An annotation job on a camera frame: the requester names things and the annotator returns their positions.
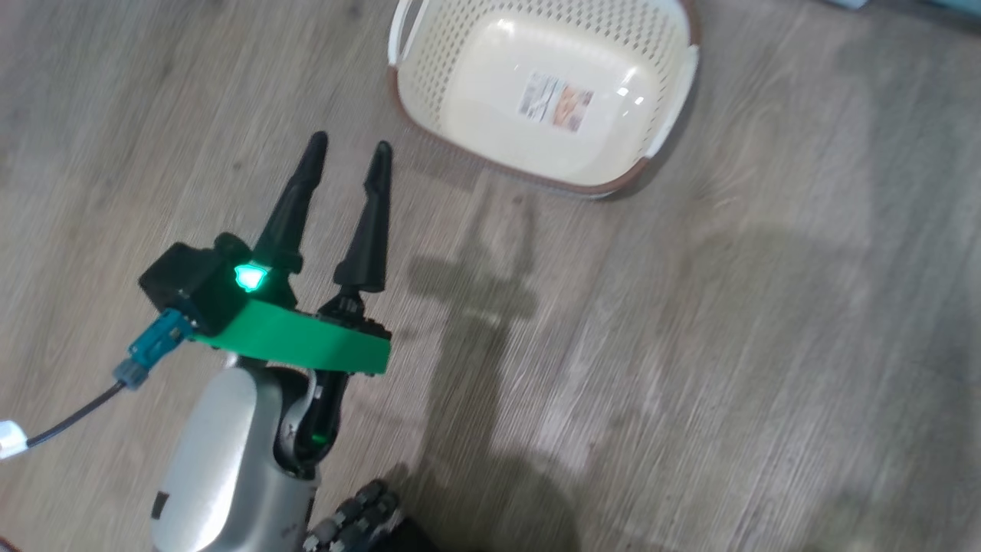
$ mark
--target white plastic basket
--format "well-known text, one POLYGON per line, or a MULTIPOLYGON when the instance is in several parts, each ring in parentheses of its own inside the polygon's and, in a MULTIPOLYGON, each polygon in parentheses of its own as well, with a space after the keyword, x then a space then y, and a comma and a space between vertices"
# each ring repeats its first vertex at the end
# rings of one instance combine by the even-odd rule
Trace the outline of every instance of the white plastic basket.
POLYGON ((400 0, 388 37, 396 101, 507 169, 616 192, 663 145, 692 88, 692 1, 400 0))

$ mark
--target wooden floor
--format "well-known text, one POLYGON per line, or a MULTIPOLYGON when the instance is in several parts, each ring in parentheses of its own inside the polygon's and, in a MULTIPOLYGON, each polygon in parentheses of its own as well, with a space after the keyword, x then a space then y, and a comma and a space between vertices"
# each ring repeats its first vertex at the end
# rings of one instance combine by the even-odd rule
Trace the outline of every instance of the wooden floor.
MULTIPOLYGON (((332 293, 395 150, 385 377, 358 378, 317 514, 389 474, 449 550, 981 549, 981 35, 881 5, 701 0, 687 127, 590 203, 409 129, 393 1, 0 3, 0 418, 111 383, 176 240, 254 240, 331 134, 294 278, 332 293)), ((0 465, 25 552, 149 548, 222 357, 0 465)))

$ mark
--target sticker label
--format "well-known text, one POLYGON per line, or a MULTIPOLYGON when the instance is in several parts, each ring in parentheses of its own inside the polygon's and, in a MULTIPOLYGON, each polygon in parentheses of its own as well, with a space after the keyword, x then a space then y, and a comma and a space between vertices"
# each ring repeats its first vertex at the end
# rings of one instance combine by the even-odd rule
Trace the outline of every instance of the sticker label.
POLYGON ((530 121, 576 133, 583 124, 586 110, 593 101, 593 91, 572 86, 566 81, 533 71, 518 113, 530 121))

